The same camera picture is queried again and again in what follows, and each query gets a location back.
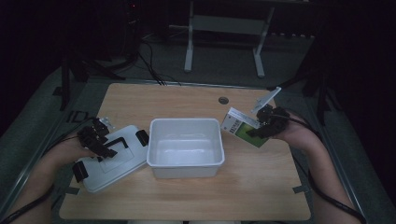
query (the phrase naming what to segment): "plastic container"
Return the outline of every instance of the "plastic container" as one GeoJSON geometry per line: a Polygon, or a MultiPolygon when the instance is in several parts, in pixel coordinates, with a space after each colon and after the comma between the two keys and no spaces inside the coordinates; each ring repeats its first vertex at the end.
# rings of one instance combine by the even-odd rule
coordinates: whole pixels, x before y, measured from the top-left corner
{"type": "Polygon", "coordinates": [[[148,165],[157,178],[210,177],[224,163],[216,119],[154,119],[148,165]]]}

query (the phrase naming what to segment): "cable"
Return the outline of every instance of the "cable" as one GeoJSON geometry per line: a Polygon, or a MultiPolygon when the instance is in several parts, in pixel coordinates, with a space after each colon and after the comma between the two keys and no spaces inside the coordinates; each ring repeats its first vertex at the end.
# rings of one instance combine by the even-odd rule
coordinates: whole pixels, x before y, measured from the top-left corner
{"type": "Polygon", "coordinates": [[[89,120],[92,120],[92,119],[96,119],[96,118],[95,117],[90,117],[90,118],[84,119],[82,122],[80,122],[78,125],[76,125],[72,129],[70,129],[66,133],[61,134],[61,136],[59,136],[57,139],[55,139],[51,144],[49,144],[49,146],[46,148],[46,150],[44,150],[42,157],[44,155],[46,155],[53,147],[55,147],[56,145],[58,145],[62,141],[68,140],[68,139],[64,139],[67,135],[69,135],[71,132],[73,132],[75,129],[77,129],[79,126],[81,126],[85,122],[87,122],[89,120]]]}
{"type": "MultiPolygon", "coordinates": [[[[84,119],[81,123],[79,123],[78,125],[76,125],[75,127],[73,127],[72,129],[70,129],[69,131],[67,131],[66,133],[61,134],[61,136],[59,136],[56,140],[54,140],[51,144],[49,144],[49,146],[46,148],[46,150],[44,150],[42,157],[47,154],[53,147],[55,147],[56,145],[58,145],[61,142],[73,139],[73,138],[77,138],[77,136],[73,136],[73,137],[68,137],[65,138],[67,135],[69,135],[71,132],[73,132],[75,129],[77,129],[79,126],[81,126],[82,124],[84,124],[85,122],[87,122],[88,120],[91,119],[96,119],[95,117],[90,117],[87,119],[84,119]]],[[[53,191],[54,186],[52,185],[49,190],[47,190],[47,192],[42,195],[41,197],[39,197],[38,199],[34,200],[31,203],[26,204],[24,207],[20,208],[18,211],[14,212],[13,214],[9,215],[8,217],[6,217],[3,221],[0,222],[0,224],[8,224],[13,222],[15,219],[17,219],[18,217],[20,217],[21,215],[25,214],[27,211],[31,210],[32,208],[38,206],[39,204],[43,203],[44,201],[46,201],[46,199],[50,196],[50,194],[53,191]]]]}
{"type": "Polygon", "coordinates": [[[325,193],[323,193],[323,192],[318,188],[317,184],[315,183],[314,178],[312,177],[310,171],[308,171],[308,181],[309,181],[309,184],[310,184],[311,187],[312,187],[312,190],[313,190],[320,198],[322,198],[322,199],[325,200],[326,202],[328,202],[328,203],[334,205],[335,207],[339,208],[340,210],[342,210],[342,211],[344,211],[344,212],[350,214],[351,216],[357,218],[357,219],[361,222],[361,224],[366,224],[366,223],[367,223],[366,218],[365,218],[362,214],[360,214],[360,213],[357,212],[356,210],[354,210],[354,209],[348,207],[347,205],[338,202],[338,201],[335,200],[334,198],[332,198],[332,197],[326,195],[325,193]]]}
{"type": "Polygon", "coordinates": [[[287,119],[287,120],[296,122],[296,123],[298,123],[298,124],[301,124],[301,125],[303,125],[305,128],[307,128],[309,131],[311,131],[312,133],[314,133],[314,134],[320,139],[320,141],[321,141],[321,139],[322,139],[320,133],[319,133],[318,131],[316,131],[314,128],[312,128],[312,126],[311,126],[310,124],[307,124],[307,123],[302,122],[302,121],[297,120],[297,119],[292,119],[292,118],[289,118],[289,117],[286,117],[286,116],[281,116],[281,115],[270,115],[270,117],[273,117],[273,118],[280,118],[280,119],[287,119]]]}
{"type": "Polygon", "coordinates": [[[38,206],[39,204],[43,203],[44,201],[46,201],[48,199],[48,197],[50,196],[50,194],[52,193],[52,191],[53,191],[53,185],[47,190],[47,192],[44,195],[42,195],[38,199],[32,201],[31,203],[26,204],[24,207],[20,208],[18,211],[12,213],[8,217],[6,217],[3,221],[1,221],[0,224],[8,224],[8,223],[15,221],[15,219],[17,219],[21,215],[25,214],[32,208],[34,208],[34,207],[38,206]]]}

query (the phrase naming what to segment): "wooden table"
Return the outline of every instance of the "wooden table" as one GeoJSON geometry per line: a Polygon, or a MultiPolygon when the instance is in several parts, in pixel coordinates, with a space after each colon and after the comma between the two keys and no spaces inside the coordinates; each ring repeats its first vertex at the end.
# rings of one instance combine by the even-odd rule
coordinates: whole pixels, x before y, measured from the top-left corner
{"type": "MultiPolygon", "coordinates": [[[[98,117],[118,129],[136,125],[149,132],[156,118],[215,118],[222,123],[230,106],[251,115],[267,91],[235,88],[112,84],[98,117]],[[227,97],[229,103],[219,103],[227,97]]],[[[261,148],[222,131],[225,162],[215,177],[156,179],[145,166],[98,193],[81,188],[67,194],[66,219],[306,220],[310,211],[289,146],[271,139],[261,148]]]]}

